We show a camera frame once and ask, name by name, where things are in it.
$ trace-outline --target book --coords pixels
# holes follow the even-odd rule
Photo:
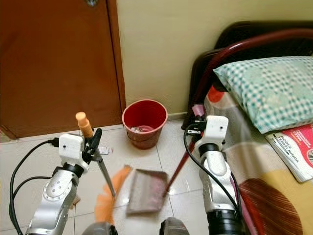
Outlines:
[[[313,179],[313,124],[265,136],[297,181]]]

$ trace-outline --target door frame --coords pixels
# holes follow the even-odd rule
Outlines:
[[[119,38],[119,27],[118,27],[118,15],[117,15],[117,2],[116,0],[106,0],[109,27],[111,33],[111,44],[113,48],[115,74],[117,79],[117,87],[119,93],[120,109],[123,113],[126,108],[126,97],[125,97],[125,83],[122,68],[122,53]],[[0,125],[0,130],[12,140],[16,139],[14,133],[12,133],[6,126]]]

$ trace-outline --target baseboard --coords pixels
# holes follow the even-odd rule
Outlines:
[[[183,113],[176,113],[176,114],[169,114],[167,121],[174,121],[174,120],[183,120],[185,119],[187,115],[187,112],[183,112]]]

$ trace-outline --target dustpan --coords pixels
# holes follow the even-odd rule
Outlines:
[[[164,204],[167,178],[163,171],[137,169],[126,213],[159,212]]]

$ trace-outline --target bed headboard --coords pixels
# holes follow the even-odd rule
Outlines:
[[[290,37],[288,35],[282,34],[282,38],[285,39],[280,40],[280,35],[274,35],[274,38],[268,39],[268,43],[260,43],[259,45],[254,44],[252,47],[249,46],[249,42],[252,41],[249,40],[250,38],[256,39],[262,37],[264,34],[275,34],[277,31],[281,30],[299,30],[301,28],[304,29],[302,31],[303,34],[296,33],[298,36],[292,36],[293,33],[291,33]],[[201,54],[193,64],[188,114],[182,128],[184,129],[188,123],[193,120],[191,106],[195,103],[202,102],[213,81],[217,80],[215,74],[211,73],[211,62],[213,58],[216,60],[215,55],[219,54],[220,56],[224,53],[226,56],[219,58],[217,63],[213,64],[213,68],[216,68],[222,64],[248,59],[295,55],[310,56],[313,53],[313,37],[307,37],[306,32],[304,32],[305,29],[313,30],[313,21],[238,22],[226,28],[220,35],[215,45],[215,49]],[[240,41],[245,41],[246,47],[239,45],[239,50],[233,47],[231,48],[231,53],[229,53],[229,48],[227,48],[227,51],[225,52],[224,47],[228,47],[231,44],[234,45]],[[200,81],[202,92],[197,91]]]

